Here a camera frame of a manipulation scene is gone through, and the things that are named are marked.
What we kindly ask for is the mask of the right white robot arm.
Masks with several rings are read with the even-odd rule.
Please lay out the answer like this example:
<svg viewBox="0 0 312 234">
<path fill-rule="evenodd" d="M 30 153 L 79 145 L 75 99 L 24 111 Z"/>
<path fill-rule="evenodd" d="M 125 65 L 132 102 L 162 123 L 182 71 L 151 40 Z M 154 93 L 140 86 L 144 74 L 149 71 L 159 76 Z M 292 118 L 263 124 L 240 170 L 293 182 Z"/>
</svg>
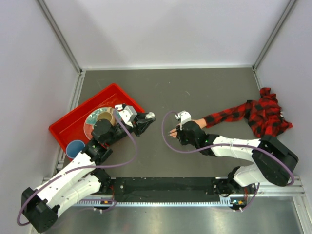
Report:
<svg viewBox="0 0 312 234">
<path fill-rule="evenodd" d="M 181 145 L 192 145 L 205 156 L 232 157 L 249 161 L 249 166 L 235 167 L 228 175 L 228 188 L 239 193 L 246 186 L 270 182 L 287 186 L 290 173 L 298 164 L 298 157 L 276 137 L 242 140 L 205 133 L 197 123 L 188 121 L 176 127 Z"/>
</svg>

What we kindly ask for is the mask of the clear nail polish bottle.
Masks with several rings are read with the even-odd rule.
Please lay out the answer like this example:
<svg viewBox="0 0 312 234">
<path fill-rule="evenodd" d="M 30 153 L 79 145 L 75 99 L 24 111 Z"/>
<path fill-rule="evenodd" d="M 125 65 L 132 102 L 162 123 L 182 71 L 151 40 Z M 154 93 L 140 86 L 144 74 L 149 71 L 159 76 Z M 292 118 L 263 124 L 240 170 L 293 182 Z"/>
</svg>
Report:
<svg viewBox="0 0 312 234">
<path fill-rule="evenodd" d="M 145 118 L 146 118 L 146 119 L 155 118 L 155 114 L 154 114 L 153 112 L 148 112 L 148 113 L 145 115 Z"/>
</svg>

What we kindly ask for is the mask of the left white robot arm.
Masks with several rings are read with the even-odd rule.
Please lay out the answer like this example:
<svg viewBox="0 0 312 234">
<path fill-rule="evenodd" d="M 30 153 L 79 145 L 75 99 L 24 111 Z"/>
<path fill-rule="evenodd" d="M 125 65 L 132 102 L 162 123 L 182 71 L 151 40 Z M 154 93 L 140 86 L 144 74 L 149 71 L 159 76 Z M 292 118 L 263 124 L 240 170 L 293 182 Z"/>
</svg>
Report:
<svg viewBox="0 0 312 234">
<path fill-rule="evenodd" d="M 91 132 L 91 140 L 60 172 L 44 184 L 21 195 L 23 215 L 38 233 L 49 230 L 71 206 L 94 193 L 109 191 L 110 176 L 105 172 L 104 161 L 112 154 L 112 144 L 132 133 L 137 137 L 155 121 L 153 112 L 138 113 L 131 106 L 114 110 L 112 118 L 98 119 Z"/>
</svg>

